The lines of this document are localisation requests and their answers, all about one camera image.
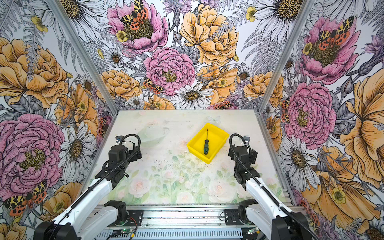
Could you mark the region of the green black handled screwdriver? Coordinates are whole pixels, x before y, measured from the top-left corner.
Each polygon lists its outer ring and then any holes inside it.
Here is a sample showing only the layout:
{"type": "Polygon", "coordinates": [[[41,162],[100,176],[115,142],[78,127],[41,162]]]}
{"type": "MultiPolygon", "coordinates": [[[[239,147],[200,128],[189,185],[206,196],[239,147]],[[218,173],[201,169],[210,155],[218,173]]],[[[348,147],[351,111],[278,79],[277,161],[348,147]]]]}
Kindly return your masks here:
{"type": "Polygon", "coordinates": [[[208,133],[209,130],[207,130],[207,136],[205,139],[205,144],[204,144],[204,154],[207,155],[209,153],[209,139],[208,139],[208,133]]]}

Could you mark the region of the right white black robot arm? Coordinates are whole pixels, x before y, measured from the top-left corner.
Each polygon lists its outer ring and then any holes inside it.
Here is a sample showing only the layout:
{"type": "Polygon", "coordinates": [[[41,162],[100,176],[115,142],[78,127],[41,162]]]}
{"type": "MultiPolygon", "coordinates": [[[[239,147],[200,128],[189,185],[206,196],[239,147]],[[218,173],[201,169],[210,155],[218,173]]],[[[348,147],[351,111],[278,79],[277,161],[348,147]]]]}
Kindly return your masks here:
{"type": "Polygon", "coordinates": [[[258,153],[244,137],[232,134],[228,156],[235,162],[234,178],[252,198],[239,203],[243,223],[252,223],[269,240],[317,240],[302,212],[294,212],[268,188],[261,175],[251,167],[258,153]]]}

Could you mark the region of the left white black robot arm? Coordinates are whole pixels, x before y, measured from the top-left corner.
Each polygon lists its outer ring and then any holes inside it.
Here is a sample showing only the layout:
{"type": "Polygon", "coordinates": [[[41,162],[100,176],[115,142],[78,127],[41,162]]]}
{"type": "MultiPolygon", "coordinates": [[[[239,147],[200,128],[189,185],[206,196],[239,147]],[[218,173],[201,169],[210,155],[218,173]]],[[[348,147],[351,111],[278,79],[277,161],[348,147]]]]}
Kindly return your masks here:
{"type": "Polygon", "coordinates": [[[129,164],[142,158],[140,146],[141,139],[136,134],[128,134],[112,146],[108,160],[87,190],[53,221],[40,223],[34,239],[92,240],[109,225],[124,224],[129,216],[126,203],[121,201],[109,201],[94,216],[89,215],[123,178],[129,176],[126,172],[129,164]]]}

